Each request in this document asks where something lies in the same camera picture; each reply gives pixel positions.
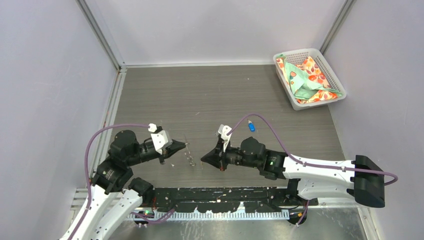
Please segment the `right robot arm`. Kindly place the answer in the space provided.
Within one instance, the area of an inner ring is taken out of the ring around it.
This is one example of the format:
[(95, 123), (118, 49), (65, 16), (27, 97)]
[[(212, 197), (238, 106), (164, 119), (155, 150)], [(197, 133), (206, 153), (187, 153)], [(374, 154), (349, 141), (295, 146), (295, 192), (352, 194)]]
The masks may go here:
[(291, 205), (316, 198), (353, 199), (370, 208), (386, 205), (382, 169), (364, 155), (343, 161), (290, 157), (249, 137), (239, 147), (220, 139), (200, 160), (220, 171), (235, 165), (255, 168), (269, 180), (287, 179), (285, 198)]

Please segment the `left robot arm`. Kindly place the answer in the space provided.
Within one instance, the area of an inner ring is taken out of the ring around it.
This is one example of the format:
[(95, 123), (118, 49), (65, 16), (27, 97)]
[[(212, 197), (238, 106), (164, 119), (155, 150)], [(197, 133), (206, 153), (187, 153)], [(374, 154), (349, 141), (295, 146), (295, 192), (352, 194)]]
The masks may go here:
[(150, 137), (140, 143), (131, 130), (119, 131), (109, 146), (107, 158), (88, 179), (87, 197), (63, 240), (107, 240), (139, 206), (148, 207), (154, 199), (151, 183), (134, 178), (132, 166), (165, 159), (187, 144), (177, 141), (161, 126), (149, 125)]

